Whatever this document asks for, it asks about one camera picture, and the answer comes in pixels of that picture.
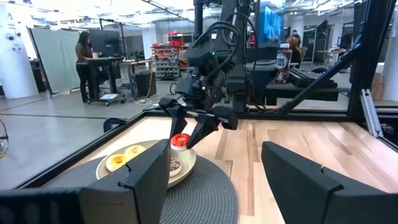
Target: white column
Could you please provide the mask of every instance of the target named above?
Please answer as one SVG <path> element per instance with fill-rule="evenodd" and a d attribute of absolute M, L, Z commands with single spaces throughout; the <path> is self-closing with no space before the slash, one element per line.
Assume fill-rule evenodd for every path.
<path fill-rule="evenodd" d="M 392 26 L 392 37 L 390 38 L 386 61 L 384 62 L 383 78 L 384 91 L 382 100 L 398 101 L 398 13 Z"/>
<path fill-rule="evenodd" d="M 152 57 L 152 44 L 156 43 L 156 29 L 155 25 L 151 25 L 148 28 L 142 30 L 142 44 L 144 46 L 145 59 Z"/>
<path fill-rule="evenodd" d="M 304 17 L 303 16 L 291 16 L 290 17 L 290 33 L 292 33 L 293 30 L 297 30 L 297 33 L 301 38 L 301 42 L 303 42 L 303 35 L 304 35 Z"/>
<path fill-rule="evenodd" d="M 0 4 L 0 82 L 6 98 L 22 98 L 38 94 L 20 27 L 12 13 Z"/>

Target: gray placemat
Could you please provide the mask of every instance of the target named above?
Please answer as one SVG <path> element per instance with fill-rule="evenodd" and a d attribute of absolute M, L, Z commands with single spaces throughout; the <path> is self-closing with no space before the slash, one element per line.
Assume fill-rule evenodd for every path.
<path fill-rule="evenodd" d="M 96 181 L 102 158 L 89 161 L 53 179 L 45 187 L 85 187 Z M 168 189 L 162 224 L 238 222 L 238 200 L 228 176 L 214 163 L 197 157 L 189 176 Z"/>

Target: gray floor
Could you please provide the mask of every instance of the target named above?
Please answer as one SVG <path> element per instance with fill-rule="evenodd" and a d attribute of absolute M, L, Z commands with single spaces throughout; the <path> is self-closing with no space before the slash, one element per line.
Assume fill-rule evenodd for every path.
<path fill-rule="evenodd" d="M 150 98 L 153 103 L 169 93 L 171 83 L 158 82 L 157 94 Z M 148 106 L 135 102 L 108 107 L 83 104 L 79 91 L 52 99 L 46 93 L 0 99 L 10 139 L 6 155 L 0 158 L 0 190 L 19 185 L 100 137 L 106 118 L 131 118 Z"/>

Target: wooden table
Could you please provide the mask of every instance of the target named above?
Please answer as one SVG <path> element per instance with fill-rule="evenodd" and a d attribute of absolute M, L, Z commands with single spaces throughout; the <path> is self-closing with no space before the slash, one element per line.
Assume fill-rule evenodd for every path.
<path fill-rule="evenodd" d="M 146 117 L 78 164 L 106 156 L 120 147 L 168 138 L 171 119 Z M 188 120 L 186 133 L 195 127 Z M 386 192 L 398 192 L 398 154 L 354 123 L 240 121 L 195 146 L 195 152 L 230 177 L 239 200 L 239 223 L 283 223 L 261 162 L 263 141 L 273 141 L 339 173 Z"/>

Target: person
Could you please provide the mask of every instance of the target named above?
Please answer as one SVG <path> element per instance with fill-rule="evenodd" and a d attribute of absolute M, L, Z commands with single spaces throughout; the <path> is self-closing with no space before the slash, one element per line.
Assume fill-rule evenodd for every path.
<path fill-rule="evenodd" d="M 297 30 L 293 30 L 292 37 L 295 37 L 297 39 L 297 47 L 300 47 L 301 46 L 301 37 L 297 33 Z"/>
<path fill-rule="evenodd" d="M 291 63 L 298 63 L 296 65 L 296 68 L 300 68 L 301 65 L 301 51 L 299 50 L 298 47 L 298 41 L 295 37 L 289 37 L 287 39 L 287 42 L 290 45 L 290 49 L 292 50 L 292 59 L 290 59 Z"/>
<path fill-rule="evenodd" d="M 91 71 L 88 66 L 78 65 L 77 63 L 84 62 L 89 58 L 93 58 L 93 53 L 91 52 L 90 34 L 88 32 L 84 31 L 80 34 L 75 51 L 77 56 L 76 71 L 80 78 L 81 99 L 84 103 L 87 103 L 89 99 L 87 98 L 86 83 L 88 84 L 88 94 L 90 99 L 95 98 L 93 81 L 91 79 Z"/>

